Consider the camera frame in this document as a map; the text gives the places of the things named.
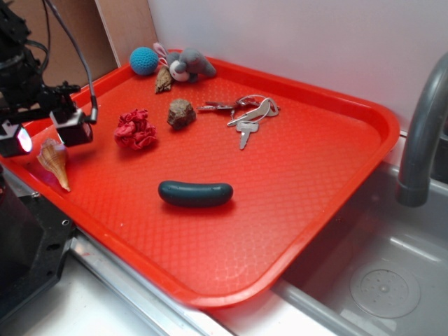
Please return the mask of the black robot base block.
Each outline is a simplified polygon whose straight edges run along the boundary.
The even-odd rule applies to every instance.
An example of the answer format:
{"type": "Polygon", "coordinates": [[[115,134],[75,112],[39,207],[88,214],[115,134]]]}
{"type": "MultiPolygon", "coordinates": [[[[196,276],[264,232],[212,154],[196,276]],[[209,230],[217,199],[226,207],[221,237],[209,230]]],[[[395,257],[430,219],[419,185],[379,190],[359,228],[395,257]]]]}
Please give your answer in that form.
{"type": "Polygon", "coordinates": [[[44,196],[1,177],[1,322],[59,282],[74,222],[44,196]]]}

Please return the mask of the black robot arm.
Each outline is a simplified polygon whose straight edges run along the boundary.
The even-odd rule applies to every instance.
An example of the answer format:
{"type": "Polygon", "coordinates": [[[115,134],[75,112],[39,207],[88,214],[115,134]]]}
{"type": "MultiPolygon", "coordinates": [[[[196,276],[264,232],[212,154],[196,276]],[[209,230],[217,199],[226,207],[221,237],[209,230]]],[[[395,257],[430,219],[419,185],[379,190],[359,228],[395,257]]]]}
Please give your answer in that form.
{"type": "Polygon", "coordinates": [[[92,126],[97,122],[98,103],[89,84],[91,112],[85,114],[71,96],[78,85],[63,82],[46,85],[43,73],[48,61],[40,62],[32,48],[50,54],[49,46],[29,39],[25,19],[16,15],[9,3],[1,2],[1,156],[26,155],[33,144],[25,123],[51,119],[62,143],[68,147],[93,140],[92,126]]]}

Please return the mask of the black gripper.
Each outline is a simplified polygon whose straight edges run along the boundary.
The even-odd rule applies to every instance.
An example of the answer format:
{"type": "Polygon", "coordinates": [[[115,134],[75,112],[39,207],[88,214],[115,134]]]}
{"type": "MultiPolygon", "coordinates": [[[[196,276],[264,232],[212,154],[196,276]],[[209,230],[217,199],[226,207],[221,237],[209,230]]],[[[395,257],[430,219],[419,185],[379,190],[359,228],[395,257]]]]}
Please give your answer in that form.
{"type": "Polygon", "coordinates": [[[50,118],[66,147],[91,143],[92,127],[84,121],[85,113],[71,99],[71,94],[80,89],[67,82],[55,87],[46,85],[38,62],[30,52],[21,52],[2,63],[1,156],[27,155],[33,149],[32,139],[25,127],[10,121],[50,118]]]}

